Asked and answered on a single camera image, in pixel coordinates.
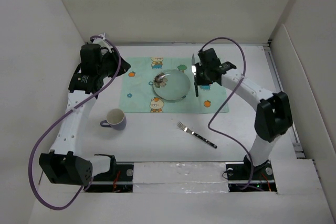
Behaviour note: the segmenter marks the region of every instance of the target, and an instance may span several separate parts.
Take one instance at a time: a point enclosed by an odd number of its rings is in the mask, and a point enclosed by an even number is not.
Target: knife blade
[[[195,55],[194,54],[191,58],[191,72],[194,75],[195,94],[196,94],[196,97],[198,97],[198,86],[196,83],[196,66],[195,66]]]

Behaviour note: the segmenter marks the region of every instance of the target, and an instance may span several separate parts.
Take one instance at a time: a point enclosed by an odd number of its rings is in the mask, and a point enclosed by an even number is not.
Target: cup
[[[106,120],[100,122],[100,126],[122,131],[126,127],[125,113],[120,109],[113,109],[107,113]]]

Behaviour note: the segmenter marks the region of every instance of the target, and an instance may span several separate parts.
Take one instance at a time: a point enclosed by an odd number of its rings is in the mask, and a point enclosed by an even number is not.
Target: white wall
[[[114,41],[267,42],[288,0],[63,0],[80,34]]]
[[[0,216],[28,223],[33,144],[65,109],[83,41],[61,0],[0,0]],[[46,139],[46,150],[55,132]],[[35,178],[41,170],[35,161]]]
[[[303,149],[336,219],[336,0],[296,0],[271,44]]]

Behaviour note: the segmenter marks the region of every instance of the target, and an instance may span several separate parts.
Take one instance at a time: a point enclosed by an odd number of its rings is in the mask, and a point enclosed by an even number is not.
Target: mug handle
[[[109,123],[104,120],[100,122],[100,126],[104,127],[104,128],[110,128],[111,126],[109,125]]]

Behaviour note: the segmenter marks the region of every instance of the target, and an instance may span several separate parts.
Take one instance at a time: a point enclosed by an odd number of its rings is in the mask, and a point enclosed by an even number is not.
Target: orange fruit print
[[[211,101],[205,101],[204,103],[203,103],[203,105],[204,105],[204,107],[207,107],[207,108],[209,108],[210,106],[211,106]]]

